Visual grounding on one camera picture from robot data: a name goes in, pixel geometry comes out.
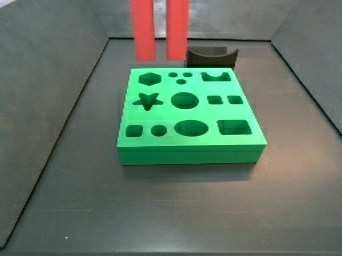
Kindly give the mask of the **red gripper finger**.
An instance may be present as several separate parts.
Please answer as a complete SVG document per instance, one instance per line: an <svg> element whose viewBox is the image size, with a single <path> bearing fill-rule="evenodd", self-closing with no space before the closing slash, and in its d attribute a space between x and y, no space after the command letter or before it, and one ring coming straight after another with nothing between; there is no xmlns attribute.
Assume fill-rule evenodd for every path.
<svg viewBox="0 0 342 256"><path fill-rule="evenodd" d="M153 0L131 0L136 59L155 60Z"/></svg>
<svg viewBox="0 0 342 256"><path fill-rule="evenodd" d="M167 59L185 59L189 0L167 0Z"/></svg>

